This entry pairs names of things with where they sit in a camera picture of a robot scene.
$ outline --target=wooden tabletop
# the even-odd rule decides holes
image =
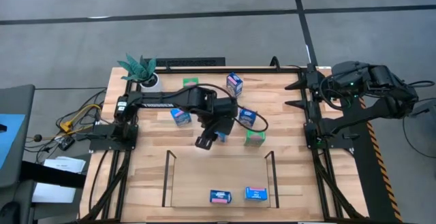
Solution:
[[[322,71],[325,74],[330,73],[329,69]],[[115,103],[125,91],[126,81],[121,79],[121,76],[125,75],[127,75],[126,71],[120,67],[112,69],[102,111],[102,116],[106,120],[113,119]],[[266,132],[265,143],[259,148],[243,146],[246,130],[235,123],[227,142],[215,142],[210,150],[203,150],[194,146],[196,138],[202,132],[196,118],[193,118],[190,126],[177,127],[168,109],[140,109],[138,112],[140,133],[136,148],[131,154],[121,218],[123,222],[323,220],[312,155],[306,147],[302,128],[305,122],[304,112],[284,104],[285,101],[301,99],[300,91],[284,90],[285,86],[297,81],[297,75],[238,75],[244,82],[243,93],[238,98],[238,103],[258,111],[269,122],[270,127]],[[225,88],[226,74],[160,74],[159,77],[162,80],[163,91],[177,91],[183,86],[183,78],[193,77],[198,77],[201,83],[216,84]],[[218,96],[224,97],[224,94],[218,91]],[[342,115],[340,111],[332,110],[323,103],[321,108],[323,117],[335,118]],[[263,126],[261,121],[255,124],[255,128],[258,129]],[[178,158],[264,157],[273,150],[277,168],[280,208],[161,207],[167,150],[171,150]],[[330,151],[338,187],[356,210],[367,216],[367,207],[354,158],[343,149]],[[88,213],[91,185],[102,155],[103,152],[98,152],[91,157],[80,203],[81,216]],[[92,205],[106,189],[111,160],[112,152],[109,152],[97,177]],[[328,187],[326,191],[330,215],[333,216],[334,208]],[[109,217],[114,216],[117,194],[118,189],[115,189]]]

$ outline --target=gray floor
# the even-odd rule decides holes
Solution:
[[[302,0],[305,8],[435,4],[436,0]],[[0,20],[170,14],[219,10],[295,9],[294,0],[0,0]],[[408,82],[434,78],[436,11],[312,14],[307,16],[319,65],[357,60],[383,63]],[[308,62],[297,15],[0,26],[0,87],[106,86],[125,53],[148,57],[227,58],[228,65]],[[96,91],[36,91],[29,135],[56,132],[55,119]],[[436,97],[436,88],[419,90]],[[436,155],[434,121],[406,121],[411,141]],[[401,122],[373,121],[404,221],[434,223],[434,159],[406,143]],[[87,152],[76,143],[66,155]],[[25,155],[34,160],[34,155]]]

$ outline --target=green box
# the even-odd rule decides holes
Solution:
[[[254,132],[247,130],[244,146],[261,146],[265,141],[265,132]]]
[[[183,78],[183,88],[198,84],[198,78]]]

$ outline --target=white pot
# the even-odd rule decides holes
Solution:
[[[157,78],[157,82],[155,83],[155,85],[147,87],[146,84],[140,83],[139,85],[141,86],[141,92],[162,92],[161,79],[156,73],[153,73],[153,75]]]

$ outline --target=green plant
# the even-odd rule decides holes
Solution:
[[[152,79],[153,72],[155,72],[156,69],[156,58],[151,59],[150,61],[145,61],[142,56],[140,57],[139,62],[137,62],[133,57],[126,54],[127,61],[118,61],[118,64],[126,69],[130,76],[121,77],[124,80],[133,80],[136,82],[146,82],[150,79]]]

